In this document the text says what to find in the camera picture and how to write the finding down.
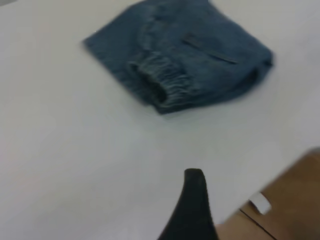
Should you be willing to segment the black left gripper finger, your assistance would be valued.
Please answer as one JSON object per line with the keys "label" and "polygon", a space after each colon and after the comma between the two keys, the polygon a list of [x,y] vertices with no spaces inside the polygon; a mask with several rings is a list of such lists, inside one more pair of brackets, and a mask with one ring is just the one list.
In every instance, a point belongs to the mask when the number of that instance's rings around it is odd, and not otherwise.
{"label": "black left gripper finger", "polygon": [[183,188],[159,240],[217,240],[206,179],[201,169],[184,171]]}

